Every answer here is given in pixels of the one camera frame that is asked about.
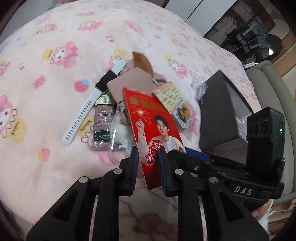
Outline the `red envelope with man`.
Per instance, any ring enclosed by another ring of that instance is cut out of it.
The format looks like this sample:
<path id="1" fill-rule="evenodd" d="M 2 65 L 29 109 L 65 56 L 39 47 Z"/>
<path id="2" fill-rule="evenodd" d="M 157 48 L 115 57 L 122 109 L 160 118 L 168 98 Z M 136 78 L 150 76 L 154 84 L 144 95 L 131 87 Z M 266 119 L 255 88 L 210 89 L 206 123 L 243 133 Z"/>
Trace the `red envelope with man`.
<path id="1" fill-rule="evenodd" d="M 185 152 L 174 120 L 156 97 L 122 89 L 148 190 L 161 186 L 158 149 Z"/>

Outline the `black cardboard box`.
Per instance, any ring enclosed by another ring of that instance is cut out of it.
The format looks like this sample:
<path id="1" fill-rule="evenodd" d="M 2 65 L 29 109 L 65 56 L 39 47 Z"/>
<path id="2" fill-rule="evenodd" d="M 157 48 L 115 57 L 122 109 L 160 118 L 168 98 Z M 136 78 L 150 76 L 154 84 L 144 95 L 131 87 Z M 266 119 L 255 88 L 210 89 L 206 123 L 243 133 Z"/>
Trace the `black cardboard box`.
<path id="1" fill-rule="evenodd" d="M 206 84 L 200 102 L 200 149 L 245 164 L 247 118 L 253 110 L 222 71 L 216 72 Z"/>

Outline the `round photo badge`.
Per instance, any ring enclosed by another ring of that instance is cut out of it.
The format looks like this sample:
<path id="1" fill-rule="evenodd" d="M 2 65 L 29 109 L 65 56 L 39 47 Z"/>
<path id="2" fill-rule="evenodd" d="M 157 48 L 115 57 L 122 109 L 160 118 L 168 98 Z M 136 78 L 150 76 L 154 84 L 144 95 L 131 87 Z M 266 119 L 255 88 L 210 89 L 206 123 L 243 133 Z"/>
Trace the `round photo badge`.
<path id="1" fill-rule="evenodd" d="M 185 101 L 180 101 L 173 111 L 173 117 L 182 128 L 188 128 L 191 121 L 191 111 Z"/>

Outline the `colourful printed card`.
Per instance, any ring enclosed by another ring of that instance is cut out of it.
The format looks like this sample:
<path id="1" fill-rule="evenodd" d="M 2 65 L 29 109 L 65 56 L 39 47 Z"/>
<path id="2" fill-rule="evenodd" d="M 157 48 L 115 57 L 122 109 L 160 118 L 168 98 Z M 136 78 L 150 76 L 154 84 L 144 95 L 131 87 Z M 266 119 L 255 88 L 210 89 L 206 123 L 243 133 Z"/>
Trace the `colourful printed card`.
<path id="1" fill-rule="evenodd" d="M 169 81 L 164 85 L 157 87 L 152 92 L 161 102 L 164 108 L 170 113 L 170 115 L 173 114 L 177 105 L 183 99 L 181 93 L 172 81 Z"/>

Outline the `crumpled clear plastic wrap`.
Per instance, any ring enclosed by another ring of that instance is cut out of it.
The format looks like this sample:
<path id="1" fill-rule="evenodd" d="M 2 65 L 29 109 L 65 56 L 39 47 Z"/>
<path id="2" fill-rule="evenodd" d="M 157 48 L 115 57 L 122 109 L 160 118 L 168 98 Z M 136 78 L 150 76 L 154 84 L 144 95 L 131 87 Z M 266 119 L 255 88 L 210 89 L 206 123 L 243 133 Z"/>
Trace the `crumpled clear plastic wrap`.
<path id="1" fill-rule="evenodd" d="M 191 88 L 194 90 L 194 98 L 196 102 L 199 102 L 205 95 L 208 85 L 196 66 L 192 67 L 190 75 L 192 78 Z"/>

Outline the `grey upholstered headboard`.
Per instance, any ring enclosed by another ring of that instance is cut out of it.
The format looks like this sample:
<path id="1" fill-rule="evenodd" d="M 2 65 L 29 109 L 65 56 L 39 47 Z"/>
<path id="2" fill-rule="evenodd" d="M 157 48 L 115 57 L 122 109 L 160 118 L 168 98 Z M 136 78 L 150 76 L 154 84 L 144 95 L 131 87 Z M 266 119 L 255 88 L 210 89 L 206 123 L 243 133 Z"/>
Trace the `grey upholstered headboard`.
<path id="1" fill-rule="evenodd" d="M 287 85 L 269 60 L 246 70 L 262 108 L 273 108 L 285 116 L 285 168 L 281 181 L 285 188 L 275 205 L 295 199 L 295 101 Z"/>

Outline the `white power strip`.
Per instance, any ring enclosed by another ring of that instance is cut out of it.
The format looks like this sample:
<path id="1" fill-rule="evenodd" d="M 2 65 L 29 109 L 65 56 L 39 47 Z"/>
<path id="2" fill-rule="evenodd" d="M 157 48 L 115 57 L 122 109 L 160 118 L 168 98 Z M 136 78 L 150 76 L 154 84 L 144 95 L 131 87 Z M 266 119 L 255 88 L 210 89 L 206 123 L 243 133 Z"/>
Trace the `white power strip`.
<path id="1" fill-rule="evenodd" d="M 253 67 L 253 66 L 255 66 L 255 65 L 256 65 L 255 62 L 250 62 L 250 63 L 244 64 L 244 69 L 251 68 L 251 67 Z"/>

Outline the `brown packaged socks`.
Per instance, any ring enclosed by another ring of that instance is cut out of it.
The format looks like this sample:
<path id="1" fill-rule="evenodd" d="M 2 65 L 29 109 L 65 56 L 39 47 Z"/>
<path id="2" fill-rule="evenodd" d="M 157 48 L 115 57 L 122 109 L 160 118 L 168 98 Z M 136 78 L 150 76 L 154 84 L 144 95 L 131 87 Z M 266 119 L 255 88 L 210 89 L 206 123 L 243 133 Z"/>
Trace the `brown packaged socks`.
<path id="1" fill-rule="evenodd" d="M 109 92 L 95 102 L 93 125 L 93 151 L 107 151 L 110 145 L 110 128 L 114 118 L 115 101 Z"/>

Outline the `white smartwatch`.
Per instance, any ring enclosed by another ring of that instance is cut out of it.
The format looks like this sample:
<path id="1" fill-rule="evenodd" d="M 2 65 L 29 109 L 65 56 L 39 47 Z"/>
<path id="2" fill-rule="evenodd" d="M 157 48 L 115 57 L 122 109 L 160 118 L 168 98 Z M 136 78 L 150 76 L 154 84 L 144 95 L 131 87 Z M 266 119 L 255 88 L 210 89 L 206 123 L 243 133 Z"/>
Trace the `white smartwatch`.
<path id="1" fill-rule="evenodd" d="M 88 96 L 88 99 L 84 102 L 83 106 L 79 109 L 71 124 L 67 128 L 66 132 L 62 137 L 62 144 L 68 146 L 72 143 L 79 127 L 86 118 L 86 115 L 91 111 L 95 102 L 99 99 L 102 94 L 105 94 L 108 90 L 107 83 L 118 77 L 121 70 L 126 66 L 127 60 L 121 58 L 113 68 L 108 70 L 97 82 L 93 92 Z"/>

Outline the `white wardrobe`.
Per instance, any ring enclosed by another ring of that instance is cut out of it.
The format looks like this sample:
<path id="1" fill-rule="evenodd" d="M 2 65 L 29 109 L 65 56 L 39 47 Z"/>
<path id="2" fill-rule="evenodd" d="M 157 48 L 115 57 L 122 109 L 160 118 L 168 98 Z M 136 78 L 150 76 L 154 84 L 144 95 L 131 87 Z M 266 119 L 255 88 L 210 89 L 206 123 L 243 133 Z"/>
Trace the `white wardrobe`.
<path id="1" fill-rule="evenodd" d="M 235 0 L 204 0 L 204 1 L 168 1 L 164 7 L 187 21 L 192 16 L 200 16 L 201 19 L 213 19 L 216 23 L 229 10 Z"/>

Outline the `pink cartoon blanket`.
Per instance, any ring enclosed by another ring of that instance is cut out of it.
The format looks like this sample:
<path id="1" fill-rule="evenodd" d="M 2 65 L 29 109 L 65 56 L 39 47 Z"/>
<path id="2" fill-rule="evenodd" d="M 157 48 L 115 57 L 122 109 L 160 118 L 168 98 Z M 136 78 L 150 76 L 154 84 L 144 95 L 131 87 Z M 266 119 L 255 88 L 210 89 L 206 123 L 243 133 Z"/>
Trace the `pink cartoon blanket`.
<path id="1" fill-rule="evenodd" d="M 147 1 L 76 1 L 58 6 L 1 44 L 1 202 L 34 225 L 81 176 L 118 166 L 91 149 L 91 111 L 69 146 L 62 137 L 104 73 L 133 52 L 172 81 L 193 122 L 183 143 L 199 149 L 201 113 L 189 71 L 221 70 L 261 109 L 240 61 L 204 39 L 172 11 Z"/>

